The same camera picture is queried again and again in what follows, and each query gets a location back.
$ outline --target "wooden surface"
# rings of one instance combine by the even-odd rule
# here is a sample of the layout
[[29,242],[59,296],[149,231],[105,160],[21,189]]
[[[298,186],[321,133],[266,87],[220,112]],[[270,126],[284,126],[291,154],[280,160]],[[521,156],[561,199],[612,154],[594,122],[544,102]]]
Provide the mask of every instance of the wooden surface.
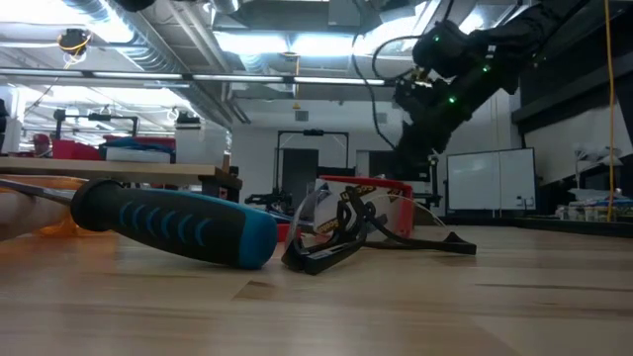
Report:
[[631,355],[633,240],[460,227],[476,257],[363,249],[313,277],[116,235],[0,244],[2,355]]
[[121,182],[200,184],[199,177],[215,177],[225,185],[241,189],[241,181],[221,169],[203,164],[166,164],[87,161],[70,159],[36,159],[0,157],[0,173],[46,174],[79,178],[112,178]]

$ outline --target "workbench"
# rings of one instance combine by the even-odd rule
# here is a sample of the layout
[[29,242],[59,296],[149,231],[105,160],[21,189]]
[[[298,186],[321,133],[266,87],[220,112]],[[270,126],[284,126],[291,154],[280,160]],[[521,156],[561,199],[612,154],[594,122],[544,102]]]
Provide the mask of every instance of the workbench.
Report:
[[218,196],[227,189],[227,198],[239,201],[241,181],[220,168],[203,164],[89,161],[69,159],[0,157],[0,173],[61,175],[78,178],[112,178],[120,182],[202,185],[205,195]]
[[633,240],[457,227],[477,256],[361,249],[309,276],[115,234],[0,243],[2,355],[631,355]]

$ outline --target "screwdriver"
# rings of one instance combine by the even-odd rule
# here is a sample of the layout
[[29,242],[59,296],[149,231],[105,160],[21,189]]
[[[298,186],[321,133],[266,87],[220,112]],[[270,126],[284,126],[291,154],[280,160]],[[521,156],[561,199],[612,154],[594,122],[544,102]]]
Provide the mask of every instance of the screwdriver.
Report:
[[218,198],[167,190],[124,188],[95,179],[76,192],[0,179],[0,187],[70,207],[75,222],[92,231],[113,230],[181,256],[258,269],[277,245],[268,214]]

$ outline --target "wooden board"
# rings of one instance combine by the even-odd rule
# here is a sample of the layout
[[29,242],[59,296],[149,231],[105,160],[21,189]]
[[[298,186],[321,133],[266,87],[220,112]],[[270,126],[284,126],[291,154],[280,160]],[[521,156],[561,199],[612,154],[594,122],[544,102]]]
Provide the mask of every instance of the wooden board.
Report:
[[165,164],[68,159],[0,157],[0,173],[46,174],[79,178],[112,178],[121,182],[200,184],[199,177],[215,177],[220,184],[241,189],[241,181],[221,169],[202,164]]
[[633,240],[459,227],[478,256],[363,249],[319,276],[116,235],[0,243],[2,355],[630,355]]

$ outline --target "whiteboard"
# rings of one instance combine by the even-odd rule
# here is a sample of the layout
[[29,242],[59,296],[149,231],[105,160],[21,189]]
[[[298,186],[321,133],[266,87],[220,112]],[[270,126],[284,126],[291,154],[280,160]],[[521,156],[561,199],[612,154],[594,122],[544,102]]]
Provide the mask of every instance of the whiteboard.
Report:
[[536,209],[534,149],[499,152],[503,210]]
[[498,209],[497,152],[452,155],[447,159],[449,210]]
[[449,155],[449,210],[535,210],[534,149]]

